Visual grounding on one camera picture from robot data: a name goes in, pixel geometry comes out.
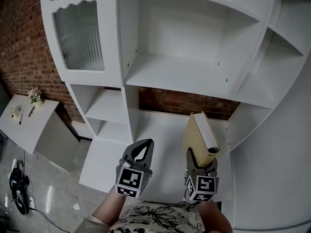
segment desk surface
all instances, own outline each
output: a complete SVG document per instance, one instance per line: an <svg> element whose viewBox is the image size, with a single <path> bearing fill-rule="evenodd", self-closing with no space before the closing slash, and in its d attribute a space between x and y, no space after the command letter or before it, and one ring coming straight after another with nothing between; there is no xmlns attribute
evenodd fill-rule
<svg viewBox="0 0 311 233"><path fill-rule="evenodd" d="M155 146L151 162L153 171L139 199L153 202L178 203L185 193L184 174L187 170L186 155L182 151L182 139L188 116L157 112L140 112L136 140L153 139ZM226 121L210 120L220 142L218 160L218 192L214 201L231 200L233 184L230 155L225 142ZM94 189L109 192L116 181L116 167L127 144L93 138L80 176L80 183Z"/></svg>
<svg viewBox="0 0 311 233"><path fill-rule="evenodd" d="M41 108L35 108L31 117L28 117L33 108L27 96L14 95L0 117L0 129L28 153L32 154L43 132L45 125L50 119L59 102L45 100ZM18 118L10 117L10 109L16 106L20 109Z"/></svg>

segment black bag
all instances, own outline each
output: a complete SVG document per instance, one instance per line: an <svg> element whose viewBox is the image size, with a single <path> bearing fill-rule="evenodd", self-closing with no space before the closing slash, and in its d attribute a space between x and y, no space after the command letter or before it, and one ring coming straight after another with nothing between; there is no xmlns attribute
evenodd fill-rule
<svg viewBox="0 0 311 233"><path fill-rule="evenodd" d="M17 167L10 174L10 188L15 204L20 213L26 215L29 212L28 198L26 194L27 186L29 185L28 176L24 177L24 173L19 169L19 164L24 165L22 161L17 161Z"/></svg>

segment yellow book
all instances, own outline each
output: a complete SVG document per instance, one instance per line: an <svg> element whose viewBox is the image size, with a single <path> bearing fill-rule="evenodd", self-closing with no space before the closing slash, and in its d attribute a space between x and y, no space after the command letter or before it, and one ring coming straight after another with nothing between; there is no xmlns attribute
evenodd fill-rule
<svg viewBox="0 0 311 233"><path fill-rule="evenodd" d="M189 116L183 142L185 154L191 148L200 167L207 166L220 150L217 138L204 112Z"/></svg>

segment floor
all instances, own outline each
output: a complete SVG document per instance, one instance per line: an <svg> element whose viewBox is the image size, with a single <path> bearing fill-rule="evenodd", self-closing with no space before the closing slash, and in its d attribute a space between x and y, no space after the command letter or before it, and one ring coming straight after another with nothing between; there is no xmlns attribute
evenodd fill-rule
<svg viewBox="0 0 311 233"><path fill-rule="evenodd" d="M105 193L79 184L82 166L90 145L90 141L81 140L77 156L74 160L76 170L68 173L37 153L25 152L25 175L30 174L34 185L33 197L35 207L43 212L53 223L62 229L73 232L83 217L89 216L105 198ZM39 214L32 211L23 216L17 210L14 202L10 202L11 191L8 176L17 160L23 160L23 149L11 140L6 143L5 151L0 160L0 208L6 210L10 217L12 228L22 233L60 233L61 231L49 225ZM27 188L32 196L31 184Z"/></svg>

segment white vase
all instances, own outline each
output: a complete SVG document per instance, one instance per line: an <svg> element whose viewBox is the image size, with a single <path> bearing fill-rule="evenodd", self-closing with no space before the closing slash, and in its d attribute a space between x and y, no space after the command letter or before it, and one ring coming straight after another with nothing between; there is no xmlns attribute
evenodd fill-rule
<svg viewBox="0 0 311 233"><path fill-rule="evenodd" d="M39 100L37 102L34 102L35 108L40 108L43 105L43 100Z"/></svg>

